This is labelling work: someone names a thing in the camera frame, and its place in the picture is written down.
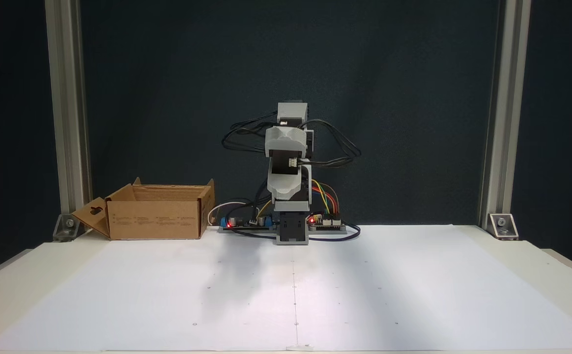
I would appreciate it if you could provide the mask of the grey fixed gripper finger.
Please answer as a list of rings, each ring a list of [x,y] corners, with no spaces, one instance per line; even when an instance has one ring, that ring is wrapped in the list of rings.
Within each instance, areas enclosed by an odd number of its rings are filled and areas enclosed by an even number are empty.
[[[272,201],[275,203],[277,200],[290,200],[293,195],[299,193],[300,188],[276,188],[272,190]]]

